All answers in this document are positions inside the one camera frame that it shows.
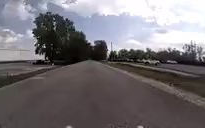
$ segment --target parked car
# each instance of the parked car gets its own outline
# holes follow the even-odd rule
[[[177,64],[177,61],[175,61],[175,60],[167,60],[167,63],[168,64]]]
[[[46,64],[45,60],[36,60],[33,62],[33,64]]]
[[[160,61],[159,60],[150,60],[150,59],[148,59],[148,60],[142,60],[143,61],[143,63],[144,64],[146,64],[146,65],[159,65],[159,64],[161,64],[160,63]]]

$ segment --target road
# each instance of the road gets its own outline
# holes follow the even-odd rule
[[[43,68],[51,68],[51,65],[32,65],[31,63],[7,63],[0,64],[0,76],[8,74],[20,74],[40,70]]]
[[[0,122],[5,128],[205,128],[205,109],[85,61],[0,89]]]
[[[183,65],[183,64],[161,64],[158,67],[183,71],[183,72],[197,74],[197,75],[205,75],[205,67],[202,66],[192,66],[192,65]]]

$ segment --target grass verge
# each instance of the grass verge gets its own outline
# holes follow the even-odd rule
[[[13,76],[2,76],[2,77],[0,77],[0,88],[4,87],[6,85],[9,85],[9,84],[12,84],[12,83],[15,83],[15,82],[18,82],[18,81],[33,77],[35,75],[44,73],[46,71],[53,70],[55,68],[58,68],[58,67],[41,69],[41,70],[28,72],[28,73],[23,73],[23,74],[19,74],[19,75],[13,75]]]
[[[161,81],[163,83],[166,83],[170,86],[175,86],[184,89],[186,91],[196,93],[202,97],[205,97],[205,76],[201,76],[199,78],[193,78],[193,77],[179,76],[172,73],[152,71],[149,69],[144,69],[140,67],[134,67],[134,66],[119,64],[119,63],[105,63],[105,64],[115,68],[126,70],[128,72],[133,72],[144,77],[152,78]]]

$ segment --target pole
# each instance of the pole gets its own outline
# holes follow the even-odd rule
[[[112,61],[113,60],[113,53],[112,53],[112,51],[113,51],[113,46],[112,46],[113,44],[112,44],[112,42],[111,42],[111,53],[110,53],[110,55],[111,55],[111,60],[110,61]]]

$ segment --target road edge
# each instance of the road edge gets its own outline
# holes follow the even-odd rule
[[[26,81],[29,81],[29,80],[33,79],[34,77],[45,75],[45,74],[47,74],[48,72],[51,72],[51,71],[54,71],[54,70],[57,70],[57,69],[60,69],[60,68],[63,68],[63,66],[62,66],[62,67],[47,68],[47,69],[49,69],[48,71],[45,71],[45,72],[43,72],[43,73],[39,73],[39,74],[33,75],[33,76],[31,76],[31,77],[25,78],[25,79],[23,79],[23,80],[20,80],[20,81],[17,81],[17,82],[14,82],[14,83],[5,85],[5,86],[3,86],[3,87],[0,87],[0,91],[5,90],[5,89],[8,89],[8,88],[12,88],[12,87],[14,87],[14,86],[18,86],[19,84],[22,84],[22,83],[24,83],[24,82],[26,82]]]
[[[179,89],[179,88],[176,88],[176,87],[173,87],[173,86],[169,86],[165,83],[162,83],[160,81],[157,81],[157,80],[153,80],[153,79],[150,79],[150,78],[147,78],[147,77],[144,77],[144,76],[140,76],[138,74],[135,74],[135,73],[132,73],[132,72],[128,72],[126,70],[122,70],[122,69],[119,69],[119,68],[115,68],[115,67],[111,67],[109,65],[106,65],[106,64],[103,64],[103,63],[99,63],[101,65],[104,65],[112,70],[115,70],[115,71],[118,71],[118,72],[121,72],[125,75],[128,75],[134,79],[137,79],[141,82],[144,82],[146,84],[149,84],[153,87],[156,87],[162,91],[165,91],[169,94],[173,94],[185,101],[188,101],[190,103],[193,103],[197,106],[200,106],[200,107],[203,107],[205,108],[205,98],[201,97],[201,96],[198,96],[194,93],[191,93],[191,92],[188,92],[188,91],[185,91],[185,90],[182,90],[182,89]]]

